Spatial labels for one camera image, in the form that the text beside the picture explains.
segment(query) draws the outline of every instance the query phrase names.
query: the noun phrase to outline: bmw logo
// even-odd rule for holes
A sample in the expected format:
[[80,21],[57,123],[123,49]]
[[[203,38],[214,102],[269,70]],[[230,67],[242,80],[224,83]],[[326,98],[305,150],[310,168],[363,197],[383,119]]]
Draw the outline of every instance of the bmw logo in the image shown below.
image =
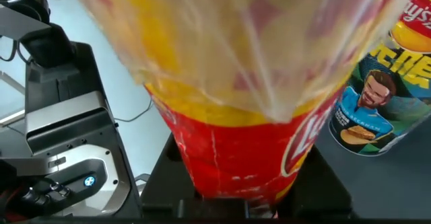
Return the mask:
[[87,178],[85,178],[84,180],[84,185],[87,187],[91,187],[94,185],[94,183],[96,183],[96,179],[93,176],[88,176]]

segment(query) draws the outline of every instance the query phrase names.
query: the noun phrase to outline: chip bag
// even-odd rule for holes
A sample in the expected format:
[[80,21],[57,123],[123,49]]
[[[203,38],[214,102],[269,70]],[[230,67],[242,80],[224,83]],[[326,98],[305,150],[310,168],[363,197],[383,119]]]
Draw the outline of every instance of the chip bag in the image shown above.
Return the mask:
[[81,0],[204,197],[279,201],[407,0]]

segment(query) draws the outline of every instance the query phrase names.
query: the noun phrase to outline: white surface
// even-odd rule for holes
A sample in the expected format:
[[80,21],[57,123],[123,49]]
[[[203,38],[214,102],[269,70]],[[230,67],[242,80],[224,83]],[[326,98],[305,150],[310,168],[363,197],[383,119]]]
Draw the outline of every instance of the white surface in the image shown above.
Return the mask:
[[[128,71],[122,66],[112,47],[80,2],[78,0],[48,2],[51,21],[62,26],[70,40],[85,42],[92,46],[114,117],[130,119],[145,110],[150,100],[148,93],[142,86],[134,84]],[[1,38],[0,55],[3,58],[9,57],[10,50],[11,40]],[[22,84],[24,69],[25,64],[18,56],[10,63],[0,61],[0,70]],[[0,92],[2,94],[0,116],[4,112],[13,112],[24,107],[24,97],[4,82],[0,82]],[[155,107],[133,122],[119,124],[134,176],[150,174],[169,137],[169,128]]]

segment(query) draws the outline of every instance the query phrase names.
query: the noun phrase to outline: lay's chip can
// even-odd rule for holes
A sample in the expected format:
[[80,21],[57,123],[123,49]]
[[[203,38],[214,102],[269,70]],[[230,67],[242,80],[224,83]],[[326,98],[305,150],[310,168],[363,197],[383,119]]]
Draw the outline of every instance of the lay's chip can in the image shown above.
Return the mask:
[[410,0],[387,37],[356,66],[329,128],[347,150],[387,152],[431,113],[431,0]]

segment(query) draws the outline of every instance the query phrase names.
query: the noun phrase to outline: cartoon man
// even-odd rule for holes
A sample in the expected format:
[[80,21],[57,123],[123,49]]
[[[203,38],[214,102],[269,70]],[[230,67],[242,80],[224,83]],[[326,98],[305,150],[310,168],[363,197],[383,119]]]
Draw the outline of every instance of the cartoon man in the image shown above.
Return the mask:
[[341,138],[348,144],[375,143],[377,139],[392,132],[392,125],[378,114],[396,93],[392,77],[379,70],[371,70],[365,78],[362,93],[347,87],[341,97],[340,107],[349,118],[350,126],[342,130]]

